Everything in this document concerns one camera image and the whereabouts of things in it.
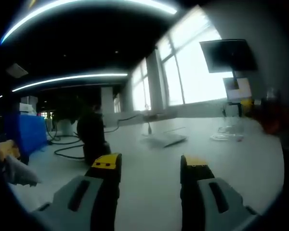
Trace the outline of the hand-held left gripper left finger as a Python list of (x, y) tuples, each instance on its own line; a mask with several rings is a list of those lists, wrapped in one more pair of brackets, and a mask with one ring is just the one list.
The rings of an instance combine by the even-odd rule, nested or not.
[(113, 231), (121, 164), (120, 153), (100, 156), (84, 176), (73, 178), (33, 215), (47, 231)]

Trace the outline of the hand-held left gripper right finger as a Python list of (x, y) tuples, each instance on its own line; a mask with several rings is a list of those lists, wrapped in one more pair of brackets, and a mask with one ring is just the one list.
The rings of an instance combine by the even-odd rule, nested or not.
[(182, 155), (180, 183), (183, 231), (249, 231), (258, 219), (242, 196), (215, 177), (203, 160)]

